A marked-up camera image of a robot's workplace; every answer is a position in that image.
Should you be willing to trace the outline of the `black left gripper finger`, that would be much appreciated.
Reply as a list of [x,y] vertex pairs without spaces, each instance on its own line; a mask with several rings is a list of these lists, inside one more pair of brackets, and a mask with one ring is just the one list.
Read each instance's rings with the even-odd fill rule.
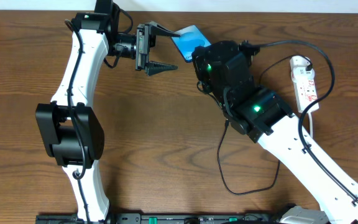
[[178,67],[176,65],[170,65],[170,64],[161,63],[161,62],[149,61],[146,65],[146,75],[152,76],[152,75],[156,75],[161,72],[177,70],[177,69],[178,69]]
[[155,21],[149,22],[149,34],[150,35],[160,35],[165,37],[180,37],[180,34],[177,34],[174,31],[168,30],[162,25],[156,23]]

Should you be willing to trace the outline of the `blue screen Galaxy smartphone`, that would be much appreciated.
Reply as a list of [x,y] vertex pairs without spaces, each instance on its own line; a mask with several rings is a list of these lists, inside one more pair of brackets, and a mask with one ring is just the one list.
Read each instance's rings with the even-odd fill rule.
[[175,47],[186,63],[192,61],[192,53],[196,47],[207,47],[210,41],[195,25],[185,27],[175,32],[179,37],[171,37]]

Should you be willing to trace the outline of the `white power strip socket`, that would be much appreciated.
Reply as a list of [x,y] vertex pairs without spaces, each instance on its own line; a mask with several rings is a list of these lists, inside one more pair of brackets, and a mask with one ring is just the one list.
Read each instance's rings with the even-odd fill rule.
[[314,69],[308,57],[300,55],[290,59],[291,80],[295,90],[298,112],[302,113],[307,106],[318,99],[314,82]]

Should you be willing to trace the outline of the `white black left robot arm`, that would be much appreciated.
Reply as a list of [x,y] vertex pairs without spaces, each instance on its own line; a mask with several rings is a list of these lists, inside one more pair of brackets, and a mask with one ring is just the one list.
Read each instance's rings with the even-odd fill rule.
[[158,36],[179,35],[154,22],[120,32],[124,14],[113,1],[96,1],[93,12],[79,12],[66,26],[72,32],[70,58],[58,90],[49,103],[40,103],[35,118],[49,157],[68,176],[78,211],[70,217],[49,215],[45,223],[114,223],[110,202],[101,181],[99,160],[104,150],[104,130],[93,111],[93,100],[102,64],[112,56],[129,58],[135,70],[152,76],[177,66],[149,59]]

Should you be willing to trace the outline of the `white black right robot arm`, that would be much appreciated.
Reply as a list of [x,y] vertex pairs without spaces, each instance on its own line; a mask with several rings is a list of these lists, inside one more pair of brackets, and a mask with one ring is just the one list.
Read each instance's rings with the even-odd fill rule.
[[305,131],[273,90],[256,85],[249,68],[263,46],[224,40],[196,47],[197,87],[212,93],[228,123],[280,160],[319,203],[330,223],[358,222],[358,183]]

